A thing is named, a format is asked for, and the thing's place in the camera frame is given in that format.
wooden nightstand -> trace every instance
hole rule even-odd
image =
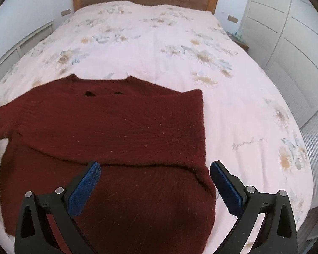
[[[231,38],[231,40],[238,44],[244,51],[248,51],[248,45],[246,45],[245,43],[241,42],[236,36],[234,36],[231,33],[227,33],[227,35]]]

dark red knit sweater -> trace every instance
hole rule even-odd
[[[15,233],[25,192],[65,186],[95,160],[102,176],[75,221],[99,253],[203,252],[215,188],[200,90],[71,75],[2,106],[2,138],[9,138],[0,169],[7,233]]]

wardrobe door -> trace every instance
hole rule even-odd
[[[248,54],[264,68],[282,33],[291,0],[250,0],[241,38]]]
[[[302,127],[318,111],[318,13],[292,0],[278,45],[265,67]]]
[[[24,56],[27,52],[29,52],[32,48],[39,44],[39,42],[43,41],[48,35],[52,33],[50,27],[44,28],[42,31],[33,35],[26,42],[20,45],[21,56]]]
[[[266,74],[287,102],[303,135],[314,178],[311,208],[318,206],[318,13],[309,0],[292,0]]]
[[[17,50],[14,50],[1,64],[0,64],[0,80],[5,76],[11,67],[20,60]]]

floral bedspread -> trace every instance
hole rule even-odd
[[[312,200],[313,178],[298,126],[277,88],[210,12],[120,1],[77,11],[29,51],[0,82],[0,106],[33,87],[75,73],[84,79],[129,75],[204,95],[206,164],[220,160],[245,185],[288,192],[297,228]],[[0,161],[7,139],[0,141]],[[217,198],[205,254],[213,253],[236,218]],[[248,253],[262,216],[242,253]],[[13,253],[14,239],[0,243]]]

light switch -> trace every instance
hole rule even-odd
[[[238,19],[237,18],[234,18],[233,16],[229,15],[229,17],[227,18],[227,20],[229,20],[230,22],[233,22],[233,23],[238,23]]]
[[[61,16],[69,15],[70,13],[71,13],[71,10],[67,9],[61,12]]]

